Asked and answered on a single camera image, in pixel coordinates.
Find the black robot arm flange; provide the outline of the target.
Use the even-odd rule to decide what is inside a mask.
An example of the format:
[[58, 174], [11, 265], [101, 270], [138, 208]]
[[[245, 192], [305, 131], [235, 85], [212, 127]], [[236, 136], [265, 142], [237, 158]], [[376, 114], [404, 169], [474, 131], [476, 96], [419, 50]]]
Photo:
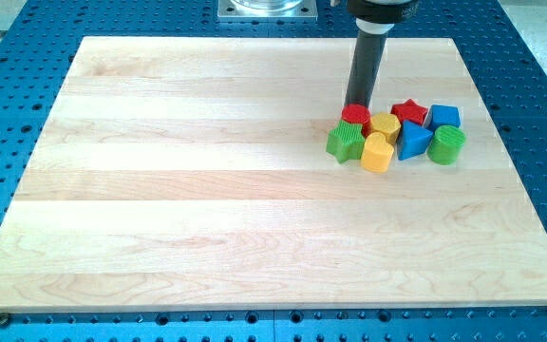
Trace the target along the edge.
[[347, 10], [362, 32], [381, 35], [412, 18], [419, 0], [348, 0]]

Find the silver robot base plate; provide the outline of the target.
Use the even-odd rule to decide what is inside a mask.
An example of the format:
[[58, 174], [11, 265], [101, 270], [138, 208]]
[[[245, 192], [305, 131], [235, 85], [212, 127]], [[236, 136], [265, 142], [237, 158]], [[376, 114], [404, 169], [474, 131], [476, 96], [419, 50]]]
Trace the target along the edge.
[[218, 0], [217, 18], [223, 22], [316, 21], [318, 11], [315, 0]]

